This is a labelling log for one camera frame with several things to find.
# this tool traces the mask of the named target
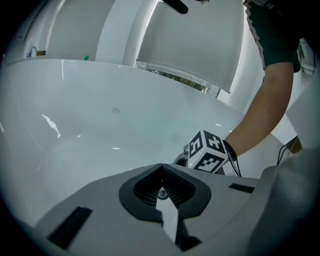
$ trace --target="black vent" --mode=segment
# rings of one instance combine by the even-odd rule
[[[159,190],[162,187],[162,168],[140,180],[133,188],[134,194],[145,204],[156,207]]]
[[[161,187],[167,191],[182,220],[199,216],[211,198],[211,190],[204,182],[159,163],[127,180],[119,190],[119,200],[138,220],[162,223],[162,214],[156,209]]]
[[[163,176],[163,187],[176,208],[195,194],[195,186],[173,172],[164,169]]]

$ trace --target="black slot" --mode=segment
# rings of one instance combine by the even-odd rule
[[[250,194],[255,190],[255,188],[253,186],[246,186],[246,185],[241,185],[241,184],[236,184],[236,183],[232,183],[229,186],[229,188],[234,189],[234,190],[247,192]]]
[[[48,237],[49,241],[66,250],[91,212],[88,208],[77,207]]]

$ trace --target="white panel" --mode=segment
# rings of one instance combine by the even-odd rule
[[[228,92],[243,39],[243,1],[183,3],[189,8],[183,15],[158,3],[138,60],[190,73]]]
[[[50,58],[96,59],[101,31],[115,0],[65,0],[52,29]]]
[[[252,101],[253,91],[258,91],[264,78],[259,49],[252,36],[247,19],[243,20],[243,40],[238,66],[230,87],[230,93],[221,91],[218,100],[235,110],[246,113]]]
[[[1,185],[31,226],[89,182],[172,163],[200,129],[225,138],[243,118],[177,81],[95,61],[15,63],[0,89]]]
[[[143,2],[145,1],[116,0],[114,2],[100,35],[96,61],[123,63],[129,34]]]

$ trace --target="white wall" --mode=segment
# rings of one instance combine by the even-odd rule
[[[134,67],[157,1],[116,0],[103,25],[95,60]]]
[[[157,4],[138,61],[181,70],[229,91],[241,52],[242,1],[183,2],[188,6],[183,15]]]
[[[246,13],[244,13],[243,23],[241,53],[230,93],[221,90],[217,99],[235,110],[246,113],[248,110],[247,103],[251,102],[254,97],[252,92],[258,91],[261,86],[264,71],[259,49],[249,29]]]
[[[65,0],[52,29],[48,57],[82,60],[89,55],[89,60],[94,61],[103,26],[114,1]]]

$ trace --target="white curved surface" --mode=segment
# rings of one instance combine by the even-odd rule
[[[174,80],[93,61],[19,62],[0,89],[2,188],[31,226],[89,182],[172,163],[200,129],[224,138],[243,118]]]

